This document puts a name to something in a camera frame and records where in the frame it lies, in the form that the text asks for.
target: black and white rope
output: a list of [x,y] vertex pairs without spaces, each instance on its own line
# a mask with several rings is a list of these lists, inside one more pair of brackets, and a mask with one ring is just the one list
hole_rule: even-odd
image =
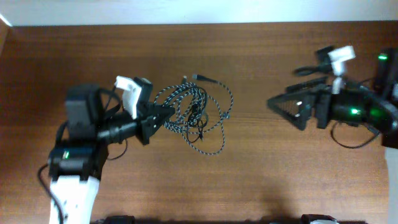
[[[229,118],[229,114],[231,113],[233,104],[234,104],[234,97],[232,95],[231,90],[224,84],[221,83],[217,80],[212,80],[210,78],[203,77],[201,75],[194,75],[194,78],[196,78],[199,81],[207,81],[207,82],[212,82],[215,84],[218,84],[222,86],[225,90],[228,91],[230,97],[231,97],[231,104],[229,106],[228,111],[225,111],[224,113],[221,110],[220,104],[217,102],[216,99],[214,99],[212,96],[208,95],[206,90],[202,87],[197,86],[196,83],[188,82],[188,83],[183,83],[181,85],[173,85],[173,86],[168,86],[164,88],[162,91],[160,91],[156,97],[155,97],[155,103],[158,100],[159,96],[163,94],[167,90],[174,90],[163,102],[163,105],[167,106],[177,106],[176,108],[176,120],[171,121],[168,120],[164,123],[164,126],[175,132],[175,133],[180,133],[182,137],[184,138],[185,142],[194,150],[204,154],[204,155],[209,155],[209,156],[214,156],[219,154],[225,147],[225,134],[224,134],[224,125],[223,121],[225,119]],[[187,96],[192,96],[192,100],[190,104],[188,105],[188,108],[181,114],[181,102],[182,100],[187,97]],[[220,116],[220,120],[214,124],[212,127],[205,129],[206,125],[208,124],[209,121],[209,116],[206,113],[206,106],[208,99],[212,100],[215,105],[217,106],[218,113]],[[216,127],[221,126],[221,133],[223,135],[223,144],[221,148],[216,151],[216,152],[205,152],[193,145],[194,142],[196,142],[198,139],[203,139],[203,133],[210,132],[211,130],[215,129]],[[190,134],[196,134],[198,137],[194,140],[191,141],[189,140],[189,135]]]

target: wooden table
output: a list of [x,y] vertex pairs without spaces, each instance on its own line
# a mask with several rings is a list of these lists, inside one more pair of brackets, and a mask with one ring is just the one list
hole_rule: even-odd
[[[72,85],[111,88],[117,75],[146,77],[154,95],[184,75],[225,82],[235,105],[225,121],[226,147],[201,155],[161,128],[141,146],[129,140],[120,160],[107,162],[92,220],[114,214],[161,220],[259,220],[321,213],[339,220],[387,220],[388,178],[380,139],[349,150],[308,122],[295,129],[266,100],[284,87],[318,77],[291,71],[316,63],[313,52],[353,45],[348,74],[373,77],[378,52],[398,47],[398,22],[316,22],[172,26],[15,27],[0,59],[0,222],[47,223],[50,200],[36,179],[66,119]],[[228,109],[224,90],[199,83]],[[215,106],[208,112],[216,117]],[[341,128],[357,144],[365,129]],[[216,150],[220,130],[202,149]],[[112,156],[124,146],[111,146]]]

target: wood grain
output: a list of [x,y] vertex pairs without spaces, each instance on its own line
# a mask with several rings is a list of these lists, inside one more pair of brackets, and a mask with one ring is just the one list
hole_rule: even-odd
[[[206,157],[161,128],[148,146],[129,140],[107,162],[92,220],[130,214],[161,220],[259,220],[321,213],[340,220],[387,220],[388,179],[379,139],[358,150],[337,146],[315,120],[298,131],[266,107],[291,71],[316,63],[326,45],[353,45],[349,76],[372,77],[377,53],[398,47],[398,22],[316,22],[180,26],[25,27],[9,31],[0,60],[0,222],[46,223],[50,200],[35,173],[66,118],[66,90],[111,87],[116,75],[146,77],[154,92],[201,73],[226,83],[235,105],[226,147]],[[228,109],[228,95],[199,83]],[[208,109],[216,116],[215,106]],[[198,146],[221,144],[216,129]],[[339,130],[356,144],[366,130]],[[109,148],[111,155],[123,146]]]
[[0,19],[0,56],[4,43],[6,42],[7,33],[8,26]]

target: white wall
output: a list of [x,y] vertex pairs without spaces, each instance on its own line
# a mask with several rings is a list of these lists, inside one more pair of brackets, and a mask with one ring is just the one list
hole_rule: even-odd
[[13,26],[398,20],[398,0],[1,0]]

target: green light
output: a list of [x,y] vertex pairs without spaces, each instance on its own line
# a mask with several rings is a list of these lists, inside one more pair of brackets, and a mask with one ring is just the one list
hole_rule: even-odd
[[357,109],[351,109],[351,114],[359,114],[359,110],[357,110]]
[[387,57],[386,54],[380,54],[379,55],[379,60],[387,60],[387,59],[388,59],[388,57]]

